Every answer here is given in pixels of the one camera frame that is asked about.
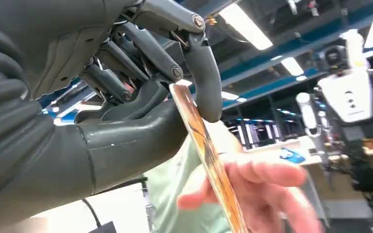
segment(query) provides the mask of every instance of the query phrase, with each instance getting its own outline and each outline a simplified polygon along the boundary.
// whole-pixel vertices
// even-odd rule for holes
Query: human hand
[[[296,233],[322,232],[314,208],[298,188],[306,177],[301,166],[251,154],[223,154],[221,160],[251,232],[282,232],[281,212]],[[178,197],[178,207],[193,210],[205,202],[218,201],[199,166]]]

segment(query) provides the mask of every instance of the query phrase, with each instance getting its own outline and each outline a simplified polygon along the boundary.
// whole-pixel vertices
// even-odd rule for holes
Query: human finger
[[[282,219],[274,207],[270,205],[252,206],[252,211],[245,211],[245,221],[251,232],[278,233],[282,232]]]
[[[177,205],[181,209],[196,209],[213,195],[211,193],[213,192],[205,169],[202,165],[198,166],[188,177],[178,196]]]
[[[265,182],[291,187],[302,185],[306,178],[306,172],[301,166],[265,156],[240,156],[237,167],[241,175],[253,183]]]
[[[299,188],[269,185],[265,189],[264,198],[287,216],[296,233],[322,232],[314,208]]]

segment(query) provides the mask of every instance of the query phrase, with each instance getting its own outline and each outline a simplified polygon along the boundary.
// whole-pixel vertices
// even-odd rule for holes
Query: card
[[[248,233],[241,208],[229,182],[228,176],[211,141],[201,115],[186,86],[171,84],[170,91],[178,111],[192,137],[212,189],[225,212],[233,233]]]

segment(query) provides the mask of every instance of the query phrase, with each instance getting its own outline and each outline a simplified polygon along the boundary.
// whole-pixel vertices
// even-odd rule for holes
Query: robot forearm
[[[0,226],[140,174],[186,137],[171,101],[138,120],[56,127],[39,103],[22,98],[19,57],[0,34]]]

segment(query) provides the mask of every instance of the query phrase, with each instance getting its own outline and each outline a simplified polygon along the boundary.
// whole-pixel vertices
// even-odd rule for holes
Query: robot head
[[[318,54],[317,67],[320,71],[339,74],[347,69],[369,68],[363,53],[363,37],[357,30],[349,30],[341,35],[344,45],[334,45]]]
[[[319,53],[317,67],[321,71],[338,73],[349,69],[347,49],[341,45],[325,48]]]

